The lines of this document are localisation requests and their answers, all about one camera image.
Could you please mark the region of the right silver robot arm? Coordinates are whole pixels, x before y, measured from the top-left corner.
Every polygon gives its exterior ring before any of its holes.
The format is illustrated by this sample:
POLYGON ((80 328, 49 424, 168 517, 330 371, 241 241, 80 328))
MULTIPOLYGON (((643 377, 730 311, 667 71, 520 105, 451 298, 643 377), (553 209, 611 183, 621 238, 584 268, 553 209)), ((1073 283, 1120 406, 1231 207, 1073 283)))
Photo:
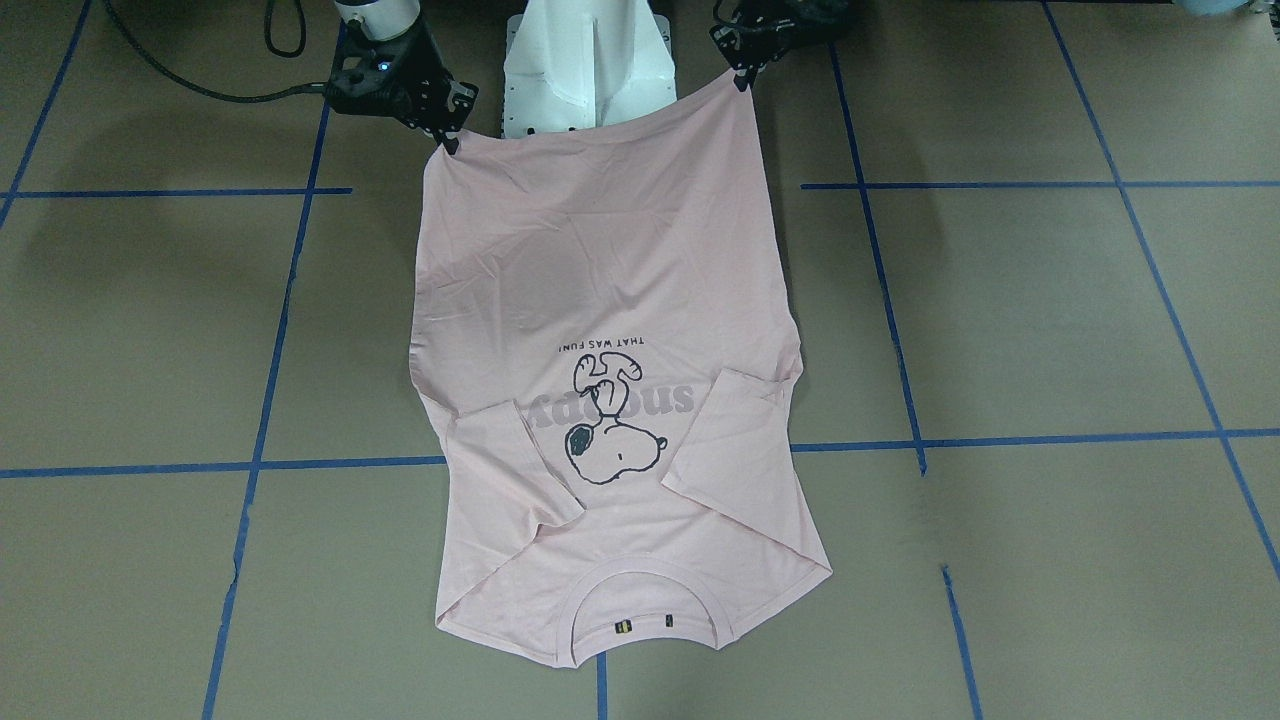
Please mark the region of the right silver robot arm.
POLYGON ((419 1, 337 1, 346 35, 323 95, 333 111, 398 120, 447 154, 477 100, 477 87, 443 61, 419 1))

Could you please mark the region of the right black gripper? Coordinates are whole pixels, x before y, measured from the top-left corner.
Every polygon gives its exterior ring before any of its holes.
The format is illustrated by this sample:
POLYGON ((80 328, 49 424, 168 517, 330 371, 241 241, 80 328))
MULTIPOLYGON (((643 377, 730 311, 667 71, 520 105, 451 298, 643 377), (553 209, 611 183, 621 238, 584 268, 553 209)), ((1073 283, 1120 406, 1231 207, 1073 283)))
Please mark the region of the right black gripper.
POLYGON ((326 81, 333 111, 398 120, 431 136, 448 155, 479 97, 476 85, 457 79, 430 35, 402 35, 375 42, 347 36, 326 81))

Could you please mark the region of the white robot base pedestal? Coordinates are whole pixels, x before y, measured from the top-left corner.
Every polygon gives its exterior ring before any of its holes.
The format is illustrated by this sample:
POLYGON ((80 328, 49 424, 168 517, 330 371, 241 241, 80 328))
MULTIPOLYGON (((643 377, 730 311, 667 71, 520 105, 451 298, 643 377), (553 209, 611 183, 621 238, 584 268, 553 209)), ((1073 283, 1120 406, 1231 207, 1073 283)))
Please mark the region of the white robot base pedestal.
POLYGON ((669 20, 648 1, 530 1, 506 23, 502 138, 614 126, 676 101, 669 20))

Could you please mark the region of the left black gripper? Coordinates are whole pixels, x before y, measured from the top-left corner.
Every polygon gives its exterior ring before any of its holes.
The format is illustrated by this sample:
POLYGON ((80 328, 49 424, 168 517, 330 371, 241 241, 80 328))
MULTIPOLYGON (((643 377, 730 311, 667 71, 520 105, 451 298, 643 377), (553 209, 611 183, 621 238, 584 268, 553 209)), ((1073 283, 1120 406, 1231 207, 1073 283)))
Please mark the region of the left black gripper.
POLYGON ((733 70, 739 92, 755 72, 803 47, 829 44, 852 26, 851 1, 717 1, 712 42, 733 70))

